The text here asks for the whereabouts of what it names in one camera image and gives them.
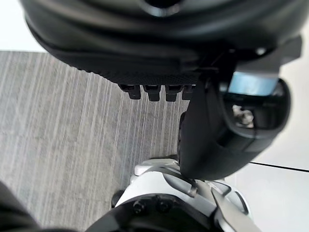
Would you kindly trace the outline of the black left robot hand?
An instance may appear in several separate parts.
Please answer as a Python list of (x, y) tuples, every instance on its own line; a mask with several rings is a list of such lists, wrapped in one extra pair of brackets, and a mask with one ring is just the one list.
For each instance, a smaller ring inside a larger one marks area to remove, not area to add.
[(177, 94), (181, 173), (217, 180), (267, 149), (291, 94), (280, 68), (301, 55), (306, 0), (23, 0), (52, 56), (116, 83), (134, 100)]

